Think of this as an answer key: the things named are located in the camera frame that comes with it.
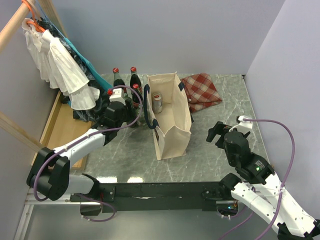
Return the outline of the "green cap bottle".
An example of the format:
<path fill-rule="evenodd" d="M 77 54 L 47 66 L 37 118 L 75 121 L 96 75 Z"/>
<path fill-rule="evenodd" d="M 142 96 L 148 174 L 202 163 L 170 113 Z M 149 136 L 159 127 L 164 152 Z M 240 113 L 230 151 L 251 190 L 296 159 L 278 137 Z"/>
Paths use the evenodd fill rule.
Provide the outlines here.
<path fill-rule="evenodd" d="M 144 108 L 143 107 L 139 107 L 136 110 L 137 115 L 139 115 L 139 118 L 137 120 L 137 124 L 139 127 L 145 127 L 147 125 L 146 120 L 145 120 L 145 114 L 144 114 Z"/>

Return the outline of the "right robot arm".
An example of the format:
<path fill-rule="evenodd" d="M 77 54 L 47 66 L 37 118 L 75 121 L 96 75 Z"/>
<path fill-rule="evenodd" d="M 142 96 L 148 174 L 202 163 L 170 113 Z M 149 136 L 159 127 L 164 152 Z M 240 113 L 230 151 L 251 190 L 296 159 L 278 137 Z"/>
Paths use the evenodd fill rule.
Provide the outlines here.
<path fill-rule="evenodd" d="M 236 171 L 219 182 L 219 194 L 240 201 L 268 224 L 259 240 L 269 230 L 279 240 L 312 240 L 320 234 L 320 221 L 298 204 L 272 165 L 251 151 L 247 137 L 254 122 L 241 115 L 235 126 L 218 121 L 208 130 L 206 141 L 219 136 L 215 145 L 224 150 L 228 164 Z"/>

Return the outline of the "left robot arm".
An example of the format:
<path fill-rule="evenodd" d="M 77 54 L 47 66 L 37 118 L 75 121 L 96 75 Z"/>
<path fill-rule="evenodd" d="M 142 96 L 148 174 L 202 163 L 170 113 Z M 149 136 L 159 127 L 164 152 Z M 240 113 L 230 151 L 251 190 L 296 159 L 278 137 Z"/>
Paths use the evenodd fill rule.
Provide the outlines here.
<path fill-rule="evenodd" d="M 102 120 L 83 135 L 54 149 L 40 149 L 26 180 L 35 199 L 56 201 L 64 194 L 82 194 L 88 201 L 96 200 L 100 195 L 99 181 L 88 174 L 72 175 L 70 169 L 79 159 L 110 143 L 124 129 L 123 123 L 132 125 L 136 117 L 129 100 L 112 101 Z"/>

